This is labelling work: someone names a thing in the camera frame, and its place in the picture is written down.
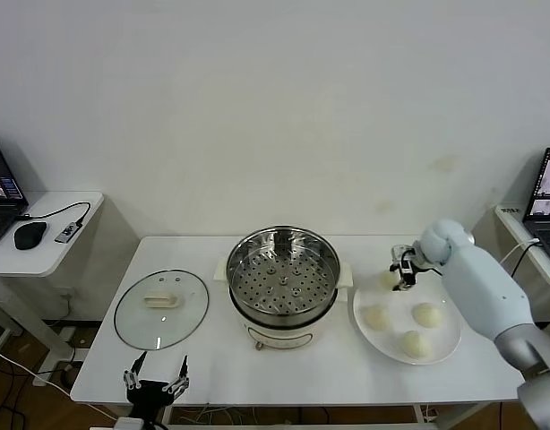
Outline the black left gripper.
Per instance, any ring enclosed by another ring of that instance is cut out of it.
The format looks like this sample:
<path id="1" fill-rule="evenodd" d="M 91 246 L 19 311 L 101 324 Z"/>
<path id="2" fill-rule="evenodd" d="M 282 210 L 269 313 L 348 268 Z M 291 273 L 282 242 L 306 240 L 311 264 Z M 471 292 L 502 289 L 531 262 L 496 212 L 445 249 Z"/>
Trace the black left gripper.
<path id="1" fill-rule="evenodd" d="M 126 398 L 132 404 L 128 417 L 143 421 L 155 421 L 159 412 L 181 396 L 189 387 L 188 356 L 184 356 L 178 377 L 172 383 L 140 380 L 139 372 L 146 352 L 134 360 L 129 370 L 124 370 Z"/>

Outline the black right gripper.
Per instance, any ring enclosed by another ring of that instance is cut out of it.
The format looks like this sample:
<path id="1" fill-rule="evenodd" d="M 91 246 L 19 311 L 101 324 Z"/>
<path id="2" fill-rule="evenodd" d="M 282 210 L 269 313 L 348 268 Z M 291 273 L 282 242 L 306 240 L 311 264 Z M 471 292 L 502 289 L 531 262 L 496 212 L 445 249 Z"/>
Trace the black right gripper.
<path id="1" fill-rule="evenodd" d="M 420 268 L 415 265 L 414 257 L 404 257 L 400 259 L 399 264 L 391 264 L 389 271 L 399 271 L 400 274 L 400 279 L 392 290 L 405 291 L 417 284 L 417 274 L 420 272 Z"/>

